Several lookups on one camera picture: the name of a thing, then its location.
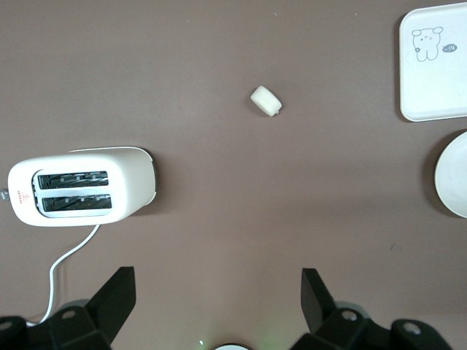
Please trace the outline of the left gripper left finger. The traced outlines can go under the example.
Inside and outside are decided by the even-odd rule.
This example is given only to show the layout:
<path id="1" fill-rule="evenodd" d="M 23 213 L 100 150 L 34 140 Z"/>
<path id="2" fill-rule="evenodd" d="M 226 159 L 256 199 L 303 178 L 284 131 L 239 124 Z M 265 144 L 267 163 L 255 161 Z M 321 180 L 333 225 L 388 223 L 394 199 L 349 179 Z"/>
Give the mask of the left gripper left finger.
<path id="1" fill-rule="evenodd" d="M 121 267 L 84 305 L 69 306 L 29 327 L 20 316 L 1 318 L 2 349 L 111 349 L 136 304 L 133 267 Z"/>

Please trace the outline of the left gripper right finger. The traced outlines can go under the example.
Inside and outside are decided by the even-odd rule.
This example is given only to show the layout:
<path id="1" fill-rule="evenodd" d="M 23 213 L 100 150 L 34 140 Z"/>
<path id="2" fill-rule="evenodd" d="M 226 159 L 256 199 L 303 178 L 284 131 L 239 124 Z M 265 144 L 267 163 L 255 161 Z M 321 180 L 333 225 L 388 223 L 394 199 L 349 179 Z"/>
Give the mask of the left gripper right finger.
<path id="1" fill-rule="evenodd" d="M 301 309 L 309 332 L 292 349 L 450 349 L 421 321 L 397 319 L 385 329 L 354 307 L 338 306 L 314 268 L 301 272 Z"/>

